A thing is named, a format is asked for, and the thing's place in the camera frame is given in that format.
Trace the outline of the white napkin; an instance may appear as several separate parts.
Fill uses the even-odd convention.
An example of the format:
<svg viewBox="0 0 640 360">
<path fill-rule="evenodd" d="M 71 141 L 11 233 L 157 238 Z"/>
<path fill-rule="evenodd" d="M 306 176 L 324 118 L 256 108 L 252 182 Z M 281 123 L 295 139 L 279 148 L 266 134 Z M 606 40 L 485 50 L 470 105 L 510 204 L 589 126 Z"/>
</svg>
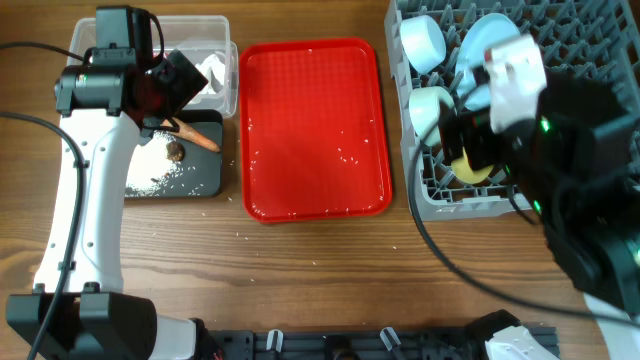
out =
<svg viewBox="0 0 640 360">
<path fill-rule="evenodd" d="M 221 53 L 213 53 L 197 63 L 195 67 L 208 81 L 208 84 L 198 93 L 199 96 L 214 95 L 224 90 L 226 70 Z"/>
</svg>

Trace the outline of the orange carrot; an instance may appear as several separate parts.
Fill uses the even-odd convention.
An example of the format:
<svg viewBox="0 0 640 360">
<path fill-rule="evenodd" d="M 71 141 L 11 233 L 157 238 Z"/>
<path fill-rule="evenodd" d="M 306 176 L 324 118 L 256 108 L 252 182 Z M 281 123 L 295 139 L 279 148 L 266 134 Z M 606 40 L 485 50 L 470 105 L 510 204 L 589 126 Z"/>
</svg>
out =
<svg viewBox="0 0 640 360">
<path fill-rule="evenodd" d="M 220 146 L 214 142 L 213 140 L 210 140 L 209 138 L 205 137 L 204 135 L 202 135 L 200 132 L 196 131 L 193 127 L 191 127 L 190 125 L 182 122 L 179 119 L 175 119 L 174 122 L 178 125 L 179 130 L 177 132 L 173 132 L 174 136 L 177 136 L 181 139 L 187 140 L 189 142 L 192 142 L 200 147 L 203 147 L 209 151 L 215 152 L 215 153 L 219 153 L 221 151 Z"/>
</svg>

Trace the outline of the yellow plastic cup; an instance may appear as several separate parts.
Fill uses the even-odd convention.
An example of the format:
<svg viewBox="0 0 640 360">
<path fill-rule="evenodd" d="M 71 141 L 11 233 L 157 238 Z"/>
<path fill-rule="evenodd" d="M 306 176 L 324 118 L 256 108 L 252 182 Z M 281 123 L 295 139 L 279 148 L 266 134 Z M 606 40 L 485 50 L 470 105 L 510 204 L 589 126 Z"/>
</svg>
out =
<svg viewBox="0 0 640 360">
<path fill-rule="evenodd" d="M 480 170 L 473 170 L 466 151 L 463 151 L 462 157 L 453 160 L 450 167 L 459 181 L 469 185 L 483 182 L 494 170 L 493 165 L 483 167 Z"/>
</svg>

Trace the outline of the brown food scrap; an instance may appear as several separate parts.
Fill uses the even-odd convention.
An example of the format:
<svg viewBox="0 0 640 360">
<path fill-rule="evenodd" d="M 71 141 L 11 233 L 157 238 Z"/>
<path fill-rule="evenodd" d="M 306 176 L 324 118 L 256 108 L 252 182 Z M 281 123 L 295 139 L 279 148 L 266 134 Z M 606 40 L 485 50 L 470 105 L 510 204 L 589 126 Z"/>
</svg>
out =
<svg viewBox="0 0 640 360">
<path fill-rule="evenodd" d="M 181 162 L 186 155 L 184 146 L 178 141 L 169 142 L 166 145 L 166 158 L 174 163 Z"/>
</svg>

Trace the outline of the white rice pile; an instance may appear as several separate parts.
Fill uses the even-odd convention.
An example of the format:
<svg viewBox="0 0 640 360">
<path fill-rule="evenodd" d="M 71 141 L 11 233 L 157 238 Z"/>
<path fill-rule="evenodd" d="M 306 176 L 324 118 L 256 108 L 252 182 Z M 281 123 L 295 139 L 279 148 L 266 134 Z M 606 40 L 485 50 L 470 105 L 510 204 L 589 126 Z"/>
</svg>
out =
<svg viewBox="0 0 640 360">
<path fill-rule="evenodd" d="M 126 181 L 126 197 L 153 197 L 164 193 L 169 181 L 182 171 L 179 162 L 168 158 L 167 146 L 176 141 L 176 137 L 160 132 L 145 145 L 135 148 Z"/>
</svg>

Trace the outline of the green bowl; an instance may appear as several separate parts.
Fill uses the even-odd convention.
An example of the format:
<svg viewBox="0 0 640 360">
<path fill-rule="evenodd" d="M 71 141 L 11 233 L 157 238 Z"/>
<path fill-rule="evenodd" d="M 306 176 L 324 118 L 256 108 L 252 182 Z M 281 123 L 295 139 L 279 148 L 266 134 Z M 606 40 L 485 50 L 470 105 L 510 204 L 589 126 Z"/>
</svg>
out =
<svg viewBox="0 0 640 360">
<path fill-rule="evenodd" d="M 423 139 L 427 146 L 433 147 L 441 143 L 440 132 L 435 128 L 428 130 L 438 123 L 442 108 L 454 108 L 454 100 L 443 87 L 425 87 L 414 89 L 409 98 L 410 120 L 416 136 Z"/>
</svg>

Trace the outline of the light blue plate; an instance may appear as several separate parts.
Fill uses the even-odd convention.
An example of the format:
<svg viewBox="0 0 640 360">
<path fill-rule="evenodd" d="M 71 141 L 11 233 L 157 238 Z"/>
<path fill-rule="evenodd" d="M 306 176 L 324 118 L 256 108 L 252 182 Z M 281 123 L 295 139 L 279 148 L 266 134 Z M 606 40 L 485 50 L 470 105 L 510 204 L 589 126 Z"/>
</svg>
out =
<svg viewBox="0 0 640 360">
<path fill-rule="evenodd" d="M 500 13 L 490 13 L 474 23 L 462 41 L 457 57 L 455 75 L 462 75 L 456 88 L 459 97 L 477 86 L 472 69 L 484 63 L 484 52 L 519 34 L 515 23 Z"/>
</svg>

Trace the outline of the light blue bowl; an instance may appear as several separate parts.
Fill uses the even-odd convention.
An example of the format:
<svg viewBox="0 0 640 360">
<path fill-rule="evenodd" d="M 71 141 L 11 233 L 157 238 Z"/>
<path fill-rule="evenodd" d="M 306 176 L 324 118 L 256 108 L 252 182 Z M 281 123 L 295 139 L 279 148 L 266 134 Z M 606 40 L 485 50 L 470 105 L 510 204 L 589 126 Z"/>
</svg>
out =
<svg viewBox="0 0 640 360">
<path fill-rule="evenodd" d="M 403 20 L 400 24 L 403 50 L 413 68 L 427 74 L 446 57 L 446 43 L 438 23 L 428 15 Z"/>
</svg>

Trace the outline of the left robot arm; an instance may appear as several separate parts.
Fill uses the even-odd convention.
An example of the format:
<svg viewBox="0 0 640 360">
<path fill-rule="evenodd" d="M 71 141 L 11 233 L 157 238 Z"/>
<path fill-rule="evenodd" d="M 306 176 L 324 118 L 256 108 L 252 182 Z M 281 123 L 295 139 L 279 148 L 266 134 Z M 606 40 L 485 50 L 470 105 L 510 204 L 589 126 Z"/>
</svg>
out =
<svg viewBox="0 0 640 360">
<path fill-rule="evenodd" d="M 158 314 L 123 291 L 120 231 L 140 140 L 176 132 L 176 114 L 206 85 L 158 18 L 129 5 L 96 11 L 95 45 L 54 92 L 63 155 L 47 250 L 30 294 L 12 295 L 9 326 L 47 359 L 220 359 L 200 319 Z"/>
</svg>

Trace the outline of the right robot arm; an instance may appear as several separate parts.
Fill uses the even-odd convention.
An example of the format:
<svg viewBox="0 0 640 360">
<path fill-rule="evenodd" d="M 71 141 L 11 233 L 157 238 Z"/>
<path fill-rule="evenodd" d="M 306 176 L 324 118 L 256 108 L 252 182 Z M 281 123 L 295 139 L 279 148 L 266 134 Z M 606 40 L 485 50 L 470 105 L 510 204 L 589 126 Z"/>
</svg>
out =
<svg viewBox="0 0 640 360">
<path fill-rule="evenodd" d="M 539 216 L 547 246 L 585 296 L 613 359 L 639 356 L 639 116 L 606 83 L 550 74 L 535 111 L 502 131 L 490 108 L 440 123 L 445 159 L 499 165 Z"/>
</svg>

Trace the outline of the grey dishwasher rack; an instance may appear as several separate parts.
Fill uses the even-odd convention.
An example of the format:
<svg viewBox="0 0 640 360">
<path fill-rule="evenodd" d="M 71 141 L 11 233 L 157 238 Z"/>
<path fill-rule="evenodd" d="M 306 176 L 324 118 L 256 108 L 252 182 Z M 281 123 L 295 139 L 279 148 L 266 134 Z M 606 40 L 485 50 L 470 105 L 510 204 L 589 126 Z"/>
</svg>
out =
<svg viewBox="0 0 640 360">
<path fill-rule="evenodd" d="M 405 180 L 415 184 L 413 197 L 426 221 L 496 217 L 530 205 L 519 189 L 495 168 L 480 183 L 465 183 L 444 162 L 438 146 L 423 146 L 410 118 L 410 94 L 433 87 L 453 98 L 471 92 L 472 108 L 483 92 L 465 74 L 463 39 L 491 14 L 508 18 L 520 33 L 531 34 L 541 47 L 547 70 L 577 78 L 609 82 L 619 101 L 639 108 L 639 31 L 626 1 L 393 1 L 384 29 L 390 72 L 394 78 L 402 121 L 401 152 Z M 446 57 L 427 73 L 418 72 L 401 44 L 403 22 L 429 16 L 440 27 Z"/>
</svg>

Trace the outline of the clear plastic bin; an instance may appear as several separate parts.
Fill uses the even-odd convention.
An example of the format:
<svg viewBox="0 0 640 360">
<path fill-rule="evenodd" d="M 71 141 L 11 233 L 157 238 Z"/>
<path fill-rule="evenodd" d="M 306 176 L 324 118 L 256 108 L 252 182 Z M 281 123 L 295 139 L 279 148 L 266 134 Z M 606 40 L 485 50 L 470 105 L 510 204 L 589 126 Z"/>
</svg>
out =
<svg viewBox="0 0 640 360">
<path fill-rule="evenodd" d="M 157 17 L 128 5 L 102 6 L 74 30 L 70 60 L 56 81 L 56 110 L 69 116 L 76 109 L 103 109 L 110 116 L 127 113 L 140 122 L 144 112 L 144 75 L 151 54 L 181 51 L 194 65 L 213 53 L 225 63 L 224 90 L 198 94 L 181 110 L 212 110 L 234 115 L 238 90 L 232 83 L 237 47 L 230 24 L 221 15 Z"/>
</svg>

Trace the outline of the black plastic bin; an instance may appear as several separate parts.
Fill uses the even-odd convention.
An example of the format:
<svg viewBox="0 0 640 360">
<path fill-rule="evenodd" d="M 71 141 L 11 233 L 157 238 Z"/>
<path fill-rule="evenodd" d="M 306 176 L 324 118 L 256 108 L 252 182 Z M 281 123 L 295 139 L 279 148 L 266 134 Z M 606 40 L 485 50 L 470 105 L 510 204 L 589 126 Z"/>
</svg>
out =
<svg viewBox="0 0 640 360">
<path fill-rule="evenodd" d="M 164 133 L 174 136 L 173 132 Z M 223 155 L 174 137 L 186 150 L 184 159 L 179 162 L 182 165 L 181 173 L 169 181 L 164 193 L 159 196 L 127 198 L 213 197 L 219 193 Z"/>
</svg>

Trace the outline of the red serving tray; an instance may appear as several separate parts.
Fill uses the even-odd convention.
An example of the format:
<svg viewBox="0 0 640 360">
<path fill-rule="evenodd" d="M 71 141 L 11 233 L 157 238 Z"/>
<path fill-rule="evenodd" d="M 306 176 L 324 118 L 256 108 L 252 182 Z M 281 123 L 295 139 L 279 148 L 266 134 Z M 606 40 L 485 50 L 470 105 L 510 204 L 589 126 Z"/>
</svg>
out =
<svg viewBox="0 0 640 360">
<path fill-rule="evenodd" d="M 361 38 L 261 43 L 239 60 L 242 198 L 262 223 L 372 216 L 392 200 L 377 57 Z"/>
</svg>

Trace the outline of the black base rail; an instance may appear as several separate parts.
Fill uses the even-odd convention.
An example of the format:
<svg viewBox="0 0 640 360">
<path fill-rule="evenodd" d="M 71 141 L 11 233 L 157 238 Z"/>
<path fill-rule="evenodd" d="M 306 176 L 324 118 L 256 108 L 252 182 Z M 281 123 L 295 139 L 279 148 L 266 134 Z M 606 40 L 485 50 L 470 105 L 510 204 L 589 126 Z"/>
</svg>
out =
<svg viewBox="0 0 640 360">
<path fill-rule="evenodd" d="M 486 359 L 482 343 L 464 328 L 361 332 L 282 332 L 217 330 L 210 333 L 229 360 L 454 360 Z"/>
</svg>

